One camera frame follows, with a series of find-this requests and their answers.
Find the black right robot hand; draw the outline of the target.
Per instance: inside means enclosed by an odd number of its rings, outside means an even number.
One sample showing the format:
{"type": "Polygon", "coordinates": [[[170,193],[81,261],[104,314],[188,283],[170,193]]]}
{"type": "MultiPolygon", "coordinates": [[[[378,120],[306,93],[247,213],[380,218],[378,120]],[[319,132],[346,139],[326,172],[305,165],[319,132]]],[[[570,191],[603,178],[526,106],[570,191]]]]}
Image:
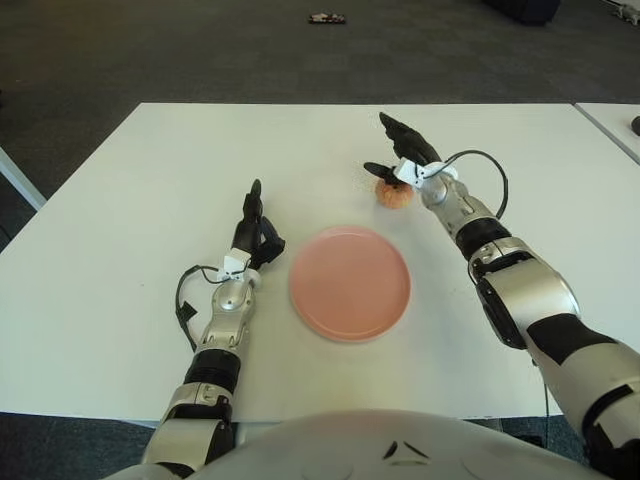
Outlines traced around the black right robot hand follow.
{"type": "MultiPolygon", "coordinates": [[[[379,119],[384,126],[387,138],[392,141],[394,153],[399,159],[408,159],[420,166],[442,161],[440,155],[419,132],[384,112],[379,113],[379,119]]],[[[395,176],[394,167],[374,162],[365,162],[363,167],[387,185],[402,184],[402,181],[395,176]]]]}

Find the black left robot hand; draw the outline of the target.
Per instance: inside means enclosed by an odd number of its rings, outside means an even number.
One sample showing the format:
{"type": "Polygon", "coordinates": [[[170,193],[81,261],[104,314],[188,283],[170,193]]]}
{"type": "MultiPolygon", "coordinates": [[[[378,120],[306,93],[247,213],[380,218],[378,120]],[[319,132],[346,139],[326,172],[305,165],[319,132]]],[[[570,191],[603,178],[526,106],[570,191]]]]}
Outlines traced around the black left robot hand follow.
{"type": "Polygon", "coordinates": [[[263,214],[261,191],[261,181],[255,179],[245,195],[243,218],[236,226],[232,241],[233,248],[250,255],[248,267],[253,270],[271,263],[283,253],[286,245],[271,221],[263,214]]]}

